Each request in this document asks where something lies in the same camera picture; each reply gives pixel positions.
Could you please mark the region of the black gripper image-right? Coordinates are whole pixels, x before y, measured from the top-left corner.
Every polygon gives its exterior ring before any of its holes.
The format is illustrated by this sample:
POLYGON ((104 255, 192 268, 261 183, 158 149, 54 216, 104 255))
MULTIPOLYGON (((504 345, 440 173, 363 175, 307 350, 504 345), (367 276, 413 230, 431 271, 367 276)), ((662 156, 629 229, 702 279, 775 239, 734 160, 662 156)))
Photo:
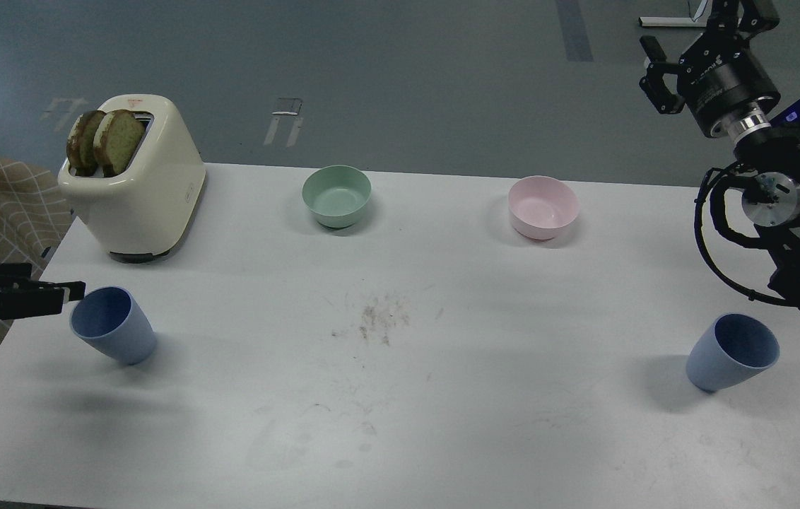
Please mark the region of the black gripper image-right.
POLYGON ((659 40, 639 41, 648 60, 640 90, 659 114, 678 114, 684 105, 704 136, 742 139, 770 127, 766 115, 781 98, 774 81, 751 51, 758 33, 780 23, 772 1, 710 1, 705 31, 677 62, 667 60, 659 40), (677 76, 677 93, 665 83, 677 76))

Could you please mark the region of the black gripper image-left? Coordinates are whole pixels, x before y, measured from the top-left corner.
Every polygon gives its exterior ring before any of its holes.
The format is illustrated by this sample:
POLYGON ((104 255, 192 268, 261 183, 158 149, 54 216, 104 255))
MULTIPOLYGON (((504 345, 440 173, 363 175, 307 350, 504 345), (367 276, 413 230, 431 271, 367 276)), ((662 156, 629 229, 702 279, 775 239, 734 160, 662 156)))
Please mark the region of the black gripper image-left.
POLYGON ((64 304, 86 296, 83 281, 30 281, 30 263, 0 263, 0 320, 60 315, 64 304))

